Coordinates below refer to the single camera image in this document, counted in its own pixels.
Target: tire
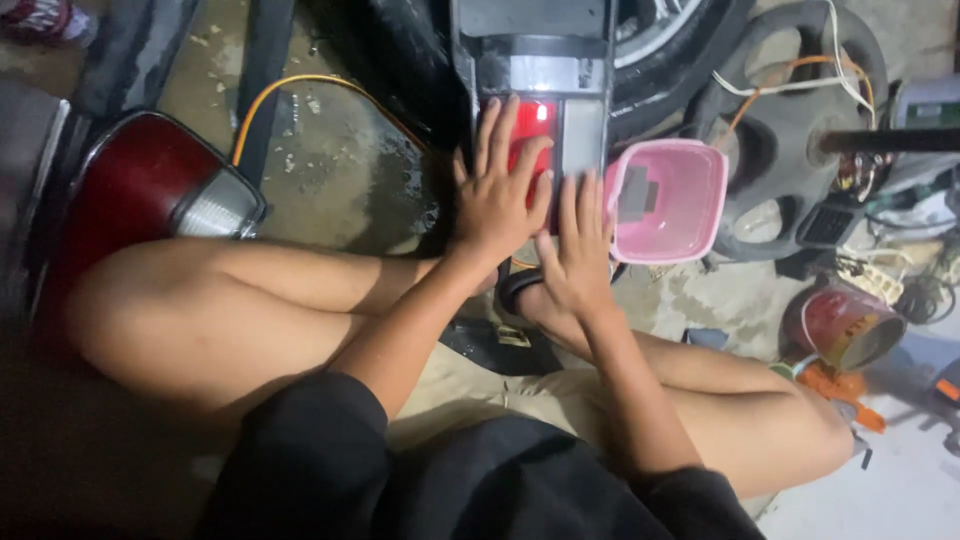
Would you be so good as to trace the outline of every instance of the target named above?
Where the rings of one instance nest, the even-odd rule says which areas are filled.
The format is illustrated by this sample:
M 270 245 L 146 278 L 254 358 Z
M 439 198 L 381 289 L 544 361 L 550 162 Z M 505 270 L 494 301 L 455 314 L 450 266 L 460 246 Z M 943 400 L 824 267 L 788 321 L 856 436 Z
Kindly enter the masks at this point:
M 611 145 L 682 109 L 719 66 L 756 0 L 704 0 L 657 52 L 616 72 Z M 313 0 L 347 68 L 424 142 L 450 151 L 468 132 L 448 54 L 448 0 Z

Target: pink plastic container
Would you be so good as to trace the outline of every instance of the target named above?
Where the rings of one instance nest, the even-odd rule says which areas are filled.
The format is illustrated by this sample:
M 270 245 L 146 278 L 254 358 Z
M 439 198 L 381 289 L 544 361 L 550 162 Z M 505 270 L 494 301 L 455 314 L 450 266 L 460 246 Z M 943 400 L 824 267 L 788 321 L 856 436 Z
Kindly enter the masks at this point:
M 709 253 L 727 194 L 727 157 L 697 140 L 634 144 L 607 168 L 605 197 L 612 215 L 617 215 L 628 171 L 639 167 L 647 169 L 647 182 L 659 185 L 656 201 L 638 221 L 617 223 L 613 258 L 630 264 L 676 264 Z

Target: hand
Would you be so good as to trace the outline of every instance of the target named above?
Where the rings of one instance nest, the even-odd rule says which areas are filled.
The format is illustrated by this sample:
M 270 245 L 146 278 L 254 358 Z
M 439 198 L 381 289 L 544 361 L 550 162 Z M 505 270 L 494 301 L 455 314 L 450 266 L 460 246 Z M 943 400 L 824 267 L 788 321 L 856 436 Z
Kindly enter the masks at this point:
M 510 136 L 520 100 L 510 97 L 506 107 L 492 99 L 477 135 L 474 170 L 468 175 L 463 154 L 457 153 L 453 176 L 459 190 L 459 214 L 453 250 L 470 250 L 494 264 L 509 257 L 543 227 L 550 206 L 552 171 L 537 180 L 537 193 L 528 210 L 527 192 L 537 156 L 553 146 L 548 136 L 527 140 L 510 171 Z
M 616 309 L 610 288 L 610 244 L 614 222 L 604 227 L 603 183 L 588 172 L 580 188 L 564 179 L 560 195 L 560 255 L 547 232 L 537 235 L 537 255 L 547 291 L 558 307 L 578 320 Z

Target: taillight assembly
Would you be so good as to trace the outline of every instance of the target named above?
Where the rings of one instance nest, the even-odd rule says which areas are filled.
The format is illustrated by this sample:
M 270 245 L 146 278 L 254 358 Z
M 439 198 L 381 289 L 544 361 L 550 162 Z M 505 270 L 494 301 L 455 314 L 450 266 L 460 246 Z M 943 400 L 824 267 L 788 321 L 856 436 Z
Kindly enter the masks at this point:
M 535 175 L 550 168 L 579 179 L 595 169 L 603 179 L 615 2 L 551 4 L 558 12 L 540 17 L 491 10 L 485 0 L 453 0 L 451 8 L 453 60 L 469 92 L 472 131 L 484 104 L 515 93 L 521 105 L 511 166 L 525 139 L 549 135 L 554 147 L 538 156 Z M 547 220 L 553 233 L 559 187 L 555 182 Z
M 248 238 L 267 203 L 216 150 L 177 120 L 137 111 L 87 154 L 37 287 L 33 330 L 68 351 L 64 301 L 97 262 L 134 244 L 175 236 Z

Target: white clear lens section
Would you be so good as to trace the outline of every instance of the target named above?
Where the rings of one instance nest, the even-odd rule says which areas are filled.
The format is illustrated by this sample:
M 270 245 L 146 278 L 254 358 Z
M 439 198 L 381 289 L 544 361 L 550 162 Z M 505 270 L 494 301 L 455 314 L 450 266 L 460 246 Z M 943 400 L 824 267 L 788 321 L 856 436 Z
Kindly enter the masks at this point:
M 599 93 L 604 89 L 604 64 L 596 59 L 510 57 L 510 88 L 538 92 Z
M 258 214 L 259 199 L 228 170 L 206 185 L 177 227 L 177 236 L 235 237 L 247 235 Z
M 604 104 L 592 99 L 568 99 L 564 105 L 565 175 L 599 169 L 603 159 Z

